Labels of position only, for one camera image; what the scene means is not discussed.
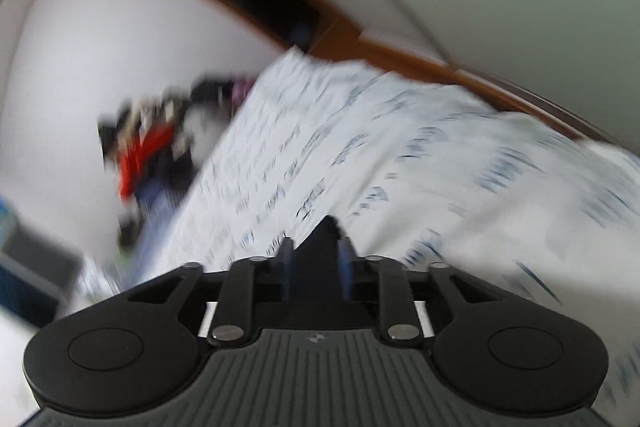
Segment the red cloth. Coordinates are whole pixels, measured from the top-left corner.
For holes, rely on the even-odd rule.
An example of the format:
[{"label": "red cloth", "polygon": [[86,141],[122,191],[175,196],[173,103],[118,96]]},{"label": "red cloth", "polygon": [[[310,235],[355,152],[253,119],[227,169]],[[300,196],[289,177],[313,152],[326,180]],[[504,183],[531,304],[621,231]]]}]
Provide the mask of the red cloth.
[{"label": "red cloth", "polygon": [[128,200],[136,188],[142,169],[151,156],[174,141],[173,125],[155,125],[140,143],[140,136],[132,140],[126,153],[120,156],[120,187],[123,201]]}]

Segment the pile of clothes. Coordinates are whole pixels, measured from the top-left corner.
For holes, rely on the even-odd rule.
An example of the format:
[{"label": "pile of clothes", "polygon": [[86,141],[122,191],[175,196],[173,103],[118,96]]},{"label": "pile of clothes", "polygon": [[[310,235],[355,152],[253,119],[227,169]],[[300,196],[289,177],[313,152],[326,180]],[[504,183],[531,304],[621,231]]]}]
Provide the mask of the pile of clothes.
[{"label": "pile of clothes", "polygon": [[123,201],[136,211],[120,219],[119,246],[132,248],[159,196],[179,205],[197,172],[191,157],[194,136],[185,129],[190,112],[206,110],[226,121],[244,102],[253,79],[204,77],[189,93],[174,90],[162,98],[126,102],[115,118],[98,120],[105,165],[115,167]]}]

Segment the brown wooden frame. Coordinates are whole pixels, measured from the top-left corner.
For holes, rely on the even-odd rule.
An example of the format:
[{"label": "brown wooden frame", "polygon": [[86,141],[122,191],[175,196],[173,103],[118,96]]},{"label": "brown wooden frame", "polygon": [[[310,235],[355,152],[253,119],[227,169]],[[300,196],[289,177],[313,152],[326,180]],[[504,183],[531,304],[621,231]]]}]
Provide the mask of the brown wooden frame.
[{"label": "brown wooden frame", "polygon": [[[230,0],[218,1],[270,36],[283,47],[283,50],[287,47],[287,43],[283,39],[241,7],[236,6]],[[375,42],[361,40],[359,37],[362,29],[331,2],[328,0],[305,1],[317,9],[321,15],[319,28],[309,49],[311,55],[329,60],[363,58],[383,70],[397,71],[407,78],[422,82],[458,84],[466,87],[497,110],[530,114],[571,139],[591,138],[615,142],[611,137],[564,108],[506,80],[491,77],[479,71],[471,71],[476,76],[468,76],[461,70],[434,64],[423,58]]]}]

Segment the white patterned sheet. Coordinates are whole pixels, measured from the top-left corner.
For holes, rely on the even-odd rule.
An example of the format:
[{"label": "white patterned sheet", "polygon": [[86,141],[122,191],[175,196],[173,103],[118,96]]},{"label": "white patterned sheet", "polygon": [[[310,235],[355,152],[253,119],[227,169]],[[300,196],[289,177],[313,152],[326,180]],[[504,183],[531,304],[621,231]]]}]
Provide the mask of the white patterned sheet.
[{"label": "white patterned sheet", "polygon": [[593,328],[596,410],[640,423],[640,160],[458,86],[290,50],[261,75],[147,278],[296,244],[327,214],[361,255],[446,260]]}]

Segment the bed sheet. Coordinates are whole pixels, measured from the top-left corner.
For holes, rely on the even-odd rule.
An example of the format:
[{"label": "bed sheet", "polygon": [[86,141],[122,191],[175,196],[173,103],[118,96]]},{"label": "bed sheet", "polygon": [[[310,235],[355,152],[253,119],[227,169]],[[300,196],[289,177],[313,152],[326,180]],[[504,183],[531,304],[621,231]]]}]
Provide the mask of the bed sheet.
[{"label": "bed sheet", "polygon": [[498,113],[459,86],[290,50],[202,168],[147,277],[296,244],[327,214],[360,255],[447,261],[593,328],[595,408],[640,423],[640,160]]}]

